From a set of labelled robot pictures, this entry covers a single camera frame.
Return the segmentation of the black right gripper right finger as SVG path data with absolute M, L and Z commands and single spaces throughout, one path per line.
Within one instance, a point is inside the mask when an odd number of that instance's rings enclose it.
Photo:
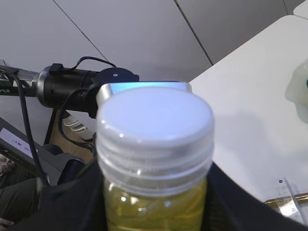
M 207 175 L 203 213 L 205 231 L 306 231 L 308 228 L 286 218 L 260 202 L 215 163 Z

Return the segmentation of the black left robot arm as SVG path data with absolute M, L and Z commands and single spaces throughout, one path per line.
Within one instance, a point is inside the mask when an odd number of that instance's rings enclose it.
M 2 65 L 0 67 L 1 95 L 19 95 L 14 76 L 21 80 L 26 97 L 36 97 L 43 106 L 48 108 L 60 109 L 69 95 L 78 89 L 83 89 L 84 92 L 69 100 L 66 109 L 86 112 L 91 118 L 96 117 L 98 110 L 96 95 L 102 85 L 140 80 L 138 75 L 120 67 L 110 67 L 96 72 L 82 69 L 70 70 L 62 64 L 52 64 L 37 73 Z

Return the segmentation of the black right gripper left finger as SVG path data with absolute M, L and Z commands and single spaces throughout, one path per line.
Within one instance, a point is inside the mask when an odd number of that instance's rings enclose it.
M 49 188 L 41 208 L 23 219 L 11 231 L 106 231 L 103 175 L 97 160 L 86 165 L 82 176 L 67 184 Z

